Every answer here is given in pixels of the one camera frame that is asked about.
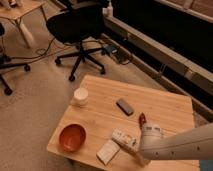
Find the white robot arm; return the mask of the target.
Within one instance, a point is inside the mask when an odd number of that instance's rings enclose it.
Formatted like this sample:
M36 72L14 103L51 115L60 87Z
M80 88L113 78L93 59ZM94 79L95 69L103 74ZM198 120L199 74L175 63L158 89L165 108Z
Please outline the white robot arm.
M170 137L158 124L145 123L138 151L149 160L213 160L213 123Z

